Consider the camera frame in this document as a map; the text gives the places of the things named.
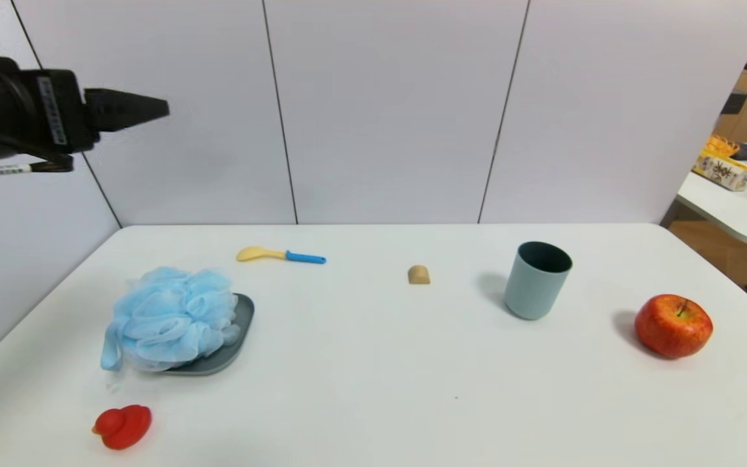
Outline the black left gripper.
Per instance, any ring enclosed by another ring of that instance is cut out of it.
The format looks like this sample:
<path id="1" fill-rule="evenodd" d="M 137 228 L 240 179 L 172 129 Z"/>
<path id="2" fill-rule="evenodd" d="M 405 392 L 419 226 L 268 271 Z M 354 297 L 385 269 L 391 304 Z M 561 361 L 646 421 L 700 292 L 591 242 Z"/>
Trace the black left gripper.
<path id="1" fill-rule="evenodd" d="M 26 154 L 39 159 L 31 169 L 71 169 L 71 154 L 91 150 L 96 131 L 170 115 L 168 101 L 155 97 L 106 88 L 87 88 L 84 97 L 85 106 L 71 71 L 21 70 L 0 56 L 0 160 Z"/>

